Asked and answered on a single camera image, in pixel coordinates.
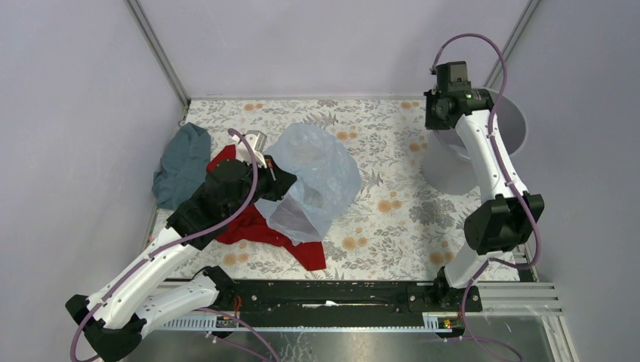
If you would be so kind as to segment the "light blue plastic trash bag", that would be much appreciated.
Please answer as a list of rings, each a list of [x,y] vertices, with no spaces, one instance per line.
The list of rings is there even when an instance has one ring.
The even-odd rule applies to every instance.
[[[295,246],[323,241],[362,189],[355,159],[335,135],[304,123],[289,125],[266,154],[297,181],[280,201],[258,201],[257,210]]]

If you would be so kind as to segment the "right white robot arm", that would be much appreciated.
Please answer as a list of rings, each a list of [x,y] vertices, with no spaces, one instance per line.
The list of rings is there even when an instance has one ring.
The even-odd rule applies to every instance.
[[[425,93],[426,129],[455,130],[461,138],[478,181],[481,206],[463,224],[466,240],[452,262],[433,281],[430,299],[442,310],[460,307],[489,263],[530,236],[539,237],[537,221],[545,207],[512,165],[502,140],[497,105],[500,97],[474,88],[464,61],[434,66],[435,87]]]

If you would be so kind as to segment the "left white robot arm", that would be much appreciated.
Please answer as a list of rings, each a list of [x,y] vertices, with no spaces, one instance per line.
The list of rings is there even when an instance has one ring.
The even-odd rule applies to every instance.
[[[221,267],[206,267],[186,284],[152,296],[179,265],[205,249],[245,207],[260,199],[280,201],[297,181],[269,156],[266,166],[237,159],[218,162],[192,197],[168,217],[157,238],[113,281],[90,296],[65,304],[103,361],[128,356],[153,330],[193,310],[224,310],[235,302],[236,283]]]

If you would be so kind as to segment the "grey plastic trash bin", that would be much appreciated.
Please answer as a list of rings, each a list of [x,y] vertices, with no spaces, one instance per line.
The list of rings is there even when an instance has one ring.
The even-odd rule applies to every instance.
[[[508,154],[518,153],[527,137],[527,122],[508,97],[502,99],[497,111],[497,126]],[[427,143],[422,171],[434,189],[448,195],[464,195],[478,186],[466,147],[455,130],[434,130]]]

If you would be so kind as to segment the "red cloth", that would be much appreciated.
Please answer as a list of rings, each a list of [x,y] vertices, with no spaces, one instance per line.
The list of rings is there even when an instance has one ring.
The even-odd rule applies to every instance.
[[[282,247],[307,271],[312,272],[326,268],[325,252],[321,241],[294,245],[289,237],[271,229],[254,205],[247,207],[243,213],[235,218],[227,226],[226,231],[216,237],[216,240],[221,244],[234,244],[246,240]]]

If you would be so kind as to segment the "teal grey cloth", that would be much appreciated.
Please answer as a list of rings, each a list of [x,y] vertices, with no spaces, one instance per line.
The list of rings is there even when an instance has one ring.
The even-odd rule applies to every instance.
[[[154,174],[152,193],[159,209],[176,210],[205,181],[211,160],[211,136],[193,123],[184,124],[167,145]]]

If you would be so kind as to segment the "floral patterned table mat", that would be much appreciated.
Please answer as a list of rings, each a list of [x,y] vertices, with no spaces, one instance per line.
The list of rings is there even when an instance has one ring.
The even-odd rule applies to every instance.
[[[186,120],[206,129],[217,154],[228,129],[260,130],[273,143],[287,126],[307,123],[333,134],[355,159],[362,190],[326,235],[326,266],[307,271],[282,247],[254,241],[209,244],[171,272],[189,279],[207,265],[233,278],[432,280],[464,244],[463,221],[479,191],[435,190],[423,162],[437,144],[420,100],[195,100]]]

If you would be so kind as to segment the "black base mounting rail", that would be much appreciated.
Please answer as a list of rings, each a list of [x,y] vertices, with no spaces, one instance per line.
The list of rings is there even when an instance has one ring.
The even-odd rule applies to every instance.
[[[430,282],[239,280],[211,305],[259,327],[417,325],[417,316],[457,318],[483,310],[477,287],[441,292]]]

